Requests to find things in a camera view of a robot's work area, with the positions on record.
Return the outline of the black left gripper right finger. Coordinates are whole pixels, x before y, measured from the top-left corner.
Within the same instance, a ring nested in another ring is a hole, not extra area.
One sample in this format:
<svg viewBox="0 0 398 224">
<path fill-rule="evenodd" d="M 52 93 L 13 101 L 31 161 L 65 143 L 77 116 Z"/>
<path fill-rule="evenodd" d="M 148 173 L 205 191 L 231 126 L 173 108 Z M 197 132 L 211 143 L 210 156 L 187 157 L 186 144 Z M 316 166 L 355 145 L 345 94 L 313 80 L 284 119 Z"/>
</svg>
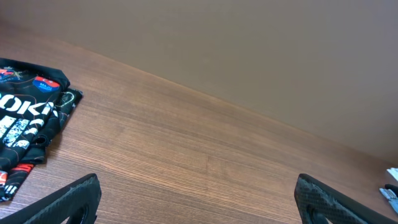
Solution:
<svg viewBox="0 0 398 224">
<path fill-rule="evenodd" d="M 298 176 L 294 198 L 304 224 L 397 224 L 308 174 Z"/>
</svg>

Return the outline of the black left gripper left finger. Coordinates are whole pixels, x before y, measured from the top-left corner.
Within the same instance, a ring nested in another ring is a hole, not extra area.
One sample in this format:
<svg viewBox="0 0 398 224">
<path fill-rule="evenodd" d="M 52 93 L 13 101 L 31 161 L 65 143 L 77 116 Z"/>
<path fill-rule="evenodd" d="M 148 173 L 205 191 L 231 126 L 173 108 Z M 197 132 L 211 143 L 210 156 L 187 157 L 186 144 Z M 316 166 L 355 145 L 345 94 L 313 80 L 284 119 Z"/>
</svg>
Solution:
<svg viewBox="0 0 398 224">
<path fill-rule="evenodd" d="M 1 219 L 1 224 L 94 224 L 101 200 L 96 174 L 88 174 Z"/>
</svg>

